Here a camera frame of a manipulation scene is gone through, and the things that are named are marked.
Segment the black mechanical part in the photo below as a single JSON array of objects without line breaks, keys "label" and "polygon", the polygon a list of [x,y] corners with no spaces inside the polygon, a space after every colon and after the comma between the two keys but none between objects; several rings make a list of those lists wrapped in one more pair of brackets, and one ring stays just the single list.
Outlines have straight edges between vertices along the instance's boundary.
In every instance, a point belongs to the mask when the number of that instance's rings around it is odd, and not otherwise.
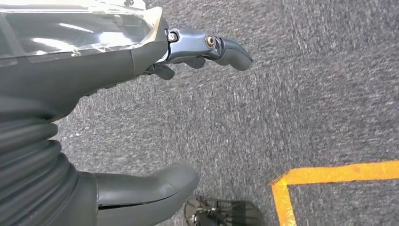
[{"label": "black mechanical part", "polygon": [[192,196],[184,206],[189,226],[263,226],[260,210],[248,201]]}]

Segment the clear plastic panel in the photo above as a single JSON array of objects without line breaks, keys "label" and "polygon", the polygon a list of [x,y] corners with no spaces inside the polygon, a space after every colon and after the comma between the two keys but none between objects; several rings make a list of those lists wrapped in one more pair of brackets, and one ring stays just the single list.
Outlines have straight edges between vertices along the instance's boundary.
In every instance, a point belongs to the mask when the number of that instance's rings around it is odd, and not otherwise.
[{"label": "clear plastic panel", "polygon": [[6,42],[6,36],[0,30],[0,67],[12,66],[18,64],[11,47]]},{"label": "clear plastic panel", "polygon": [[155,40],[162,16],[96,0],[0,0],[0,12],[2,46],[33,62],[138,48]]}]

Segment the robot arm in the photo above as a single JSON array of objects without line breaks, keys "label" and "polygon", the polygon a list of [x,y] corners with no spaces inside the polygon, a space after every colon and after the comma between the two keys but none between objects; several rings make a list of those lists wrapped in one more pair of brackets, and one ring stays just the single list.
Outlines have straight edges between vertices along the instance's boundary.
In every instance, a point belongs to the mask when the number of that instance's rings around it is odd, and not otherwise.
[{"label": "robot arm", "polygon": [[0,225],[155,225],[199,177],[188,165],[148,177],[78,172],[51,122],[79,99],[140,75],[171,79],[168,64],[250,67],[237,43],[170,29],[161,8],[91,0],[0,0]]}]

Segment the screw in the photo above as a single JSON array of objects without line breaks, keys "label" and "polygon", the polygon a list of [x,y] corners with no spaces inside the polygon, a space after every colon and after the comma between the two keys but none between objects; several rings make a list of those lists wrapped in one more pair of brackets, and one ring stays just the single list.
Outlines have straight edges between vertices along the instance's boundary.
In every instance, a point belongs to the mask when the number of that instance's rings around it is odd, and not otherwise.
[{"label": "screw", "polygon": [[214,48],[216,45],[215,38],[210,34],[205,37],[205,43],[207,44],[208,48]]},{"label": "screw", "polygon": [[177,34],[174,32],[171,32],[168,34],[168,41],[169,42],[174,42],[177,41]]}]

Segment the yellow floor marking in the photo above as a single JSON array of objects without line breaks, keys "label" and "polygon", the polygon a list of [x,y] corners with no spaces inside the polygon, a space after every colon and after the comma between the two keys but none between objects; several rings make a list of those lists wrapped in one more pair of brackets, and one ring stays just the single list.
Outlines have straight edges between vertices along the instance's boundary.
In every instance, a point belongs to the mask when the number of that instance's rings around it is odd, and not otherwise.
[{"label": "yellow floor marking", "polygon": [[271,186],[280,225],[296,226],[287,185],[399,179],[399,161],[292,169]]}]

